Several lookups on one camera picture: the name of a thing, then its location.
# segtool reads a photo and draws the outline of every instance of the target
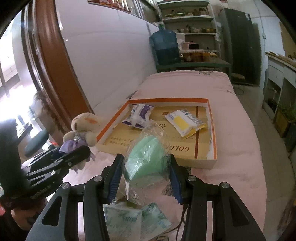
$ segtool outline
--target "orange box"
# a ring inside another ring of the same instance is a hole
[[[150,115],[164,129],[170,142],[171,153],[181,166],[211,169],[217,160],[215,129],[208,99],[201,98],[156,98],[131,99],[111,118],[97,136],[97,149],[111,154],[125,154],[129,144],[138,138],[141,129],[121,123],[129,115],[133,104],[154,106]],[[187,109],[191,114],[206,122],[208,128],[199,130],[187,139],[169,123],[164,115],[175,110]]]

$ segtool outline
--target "pink tablecloth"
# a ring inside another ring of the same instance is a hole
[[[211,170],[193,169],[192,175],[216,185],[223,181],[228,182],[263,230],[266,183],[259,142],[254,126],[234,94],[227,75],[221,72],[184,70],[153,74],[140,85],[135,98],[169,97],[209,99],[215,125],[218,159]],[[112,155],[97,153],[95,162],[88,162],[84,170],[78,174],[71,171],[64,181],[73,185],[86,182],[93,176],[99,175],[103,167],[110,165],[112,160]],[[151,190],[147,194],[146,203],[157,201],[174,227],[179,223],[182,207],[173,197],[160,194],[164,187],[165,185],[159,185]],[[83,239],[82,225],[80,215],[81,239]]]

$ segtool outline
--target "white and yellow packet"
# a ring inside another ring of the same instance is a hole
[[[207,124],[194,117],[188,110],[176,110],[165,116],[177,129],[182,138],[188,138],[198,130],[207,127]]]

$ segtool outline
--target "purple and white package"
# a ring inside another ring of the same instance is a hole
[[[130,115],[122,121],[123,124],[143,129],[149,124],[149,116],[153,110],[153,106],[146,104],[135,104]]]

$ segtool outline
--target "teddy bear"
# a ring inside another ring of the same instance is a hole
[[[64,144],[59,149],[59,152],[69,153],[80,146],[93,147],[96,145],[96,132],[98,128],[102,125],[102,119],[92,113],[82,113],[76,116],[71,122],[72,131],[66,133],[63,137]],[[78,163],[77,165],[71,167],[76,173],[82,170],[85,163],[92,158],[95,160],[93,153],[90,156]]]

